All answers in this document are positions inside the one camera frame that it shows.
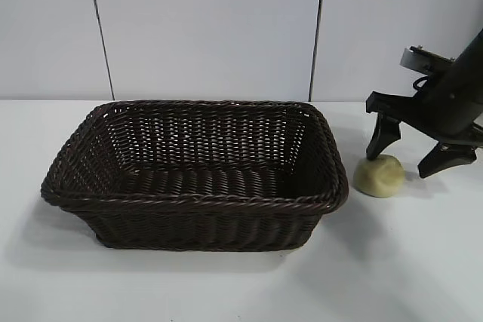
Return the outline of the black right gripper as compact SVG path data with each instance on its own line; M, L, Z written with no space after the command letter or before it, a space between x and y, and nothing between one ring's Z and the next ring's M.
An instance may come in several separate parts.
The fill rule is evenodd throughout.
M443 170L472 164L482 131L475 119L482 113L482 64L421 63L412 97L372 92L366 112L377 113L366 158L374 160L401 139L400 122L444 143L438 143L417 165L425 179Z

